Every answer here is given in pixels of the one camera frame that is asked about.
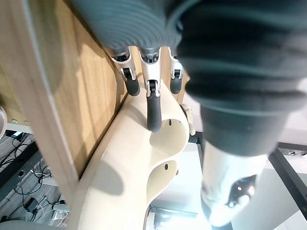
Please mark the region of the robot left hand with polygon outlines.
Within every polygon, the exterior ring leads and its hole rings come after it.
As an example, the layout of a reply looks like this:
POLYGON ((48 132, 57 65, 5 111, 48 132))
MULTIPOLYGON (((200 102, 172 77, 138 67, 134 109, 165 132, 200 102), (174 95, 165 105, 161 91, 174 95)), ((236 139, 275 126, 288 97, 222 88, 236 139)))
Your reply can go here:
POLYGON ((115 57, 143 60, 171 49, 200 104, 205 142, 201 205, 225 226, 249 203, 267 157, 307 94, 304 0, 74 0, 80 17, 115 57))

